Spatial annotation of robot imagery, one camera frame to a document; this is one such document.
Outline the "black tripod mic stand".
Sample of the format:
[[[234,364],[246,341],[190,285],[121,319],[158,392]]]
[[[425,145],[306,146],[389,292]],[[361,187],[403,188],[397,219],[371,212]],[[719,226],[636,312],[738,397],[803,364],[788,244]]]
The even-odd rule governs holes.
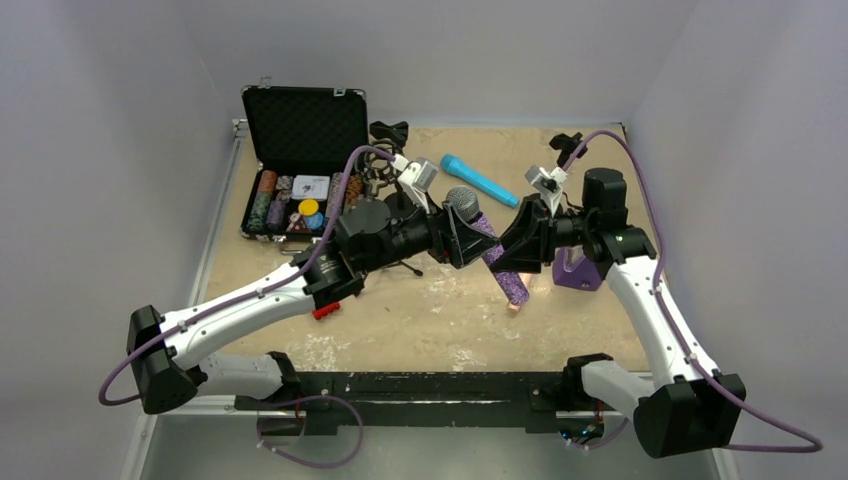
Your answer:
[[[371,146],[390,152],[393,155],[403,154],[403,144],[399,145],[396,141],[389,138],[373,140]],[[415,211],[416,206],[410,197],[403,192],[397,180],[398,174],[394,173],[388,160],[373,153],[366,153],[357,161],[355,169],[363,180],[365,198],[369,200],[382,199],[392,212],[392,217],[403,217]],[[385,198],[381,197],[381,190],[383,189],[389,189],[389,193],[384,196]],[[408,269],[417,277],[423,277],[424,275],[422,270],[409,265],[403,260],[391,263],[383,267],[383,270],[394,267]]]

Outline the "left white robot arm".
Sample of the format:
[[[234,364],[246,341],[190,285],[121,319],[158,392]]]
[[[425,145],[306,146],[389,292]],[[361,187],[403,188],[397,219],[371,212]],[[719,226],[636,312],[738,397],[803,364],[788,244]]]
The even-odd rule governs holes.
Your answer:
[[[214,300],[168,313],[151,305],[133,312],[127,354],[144,412],[168,412],[204,395],[279,397],[296,382],[286,355],[240,357],[221,348],[277,321],[356,296],[369,273],[400,260],[428,253],[461,269],[498,243],[449,202],[396,218],[384,202],[364,201],[331,229],[324,246],[314,245]]]

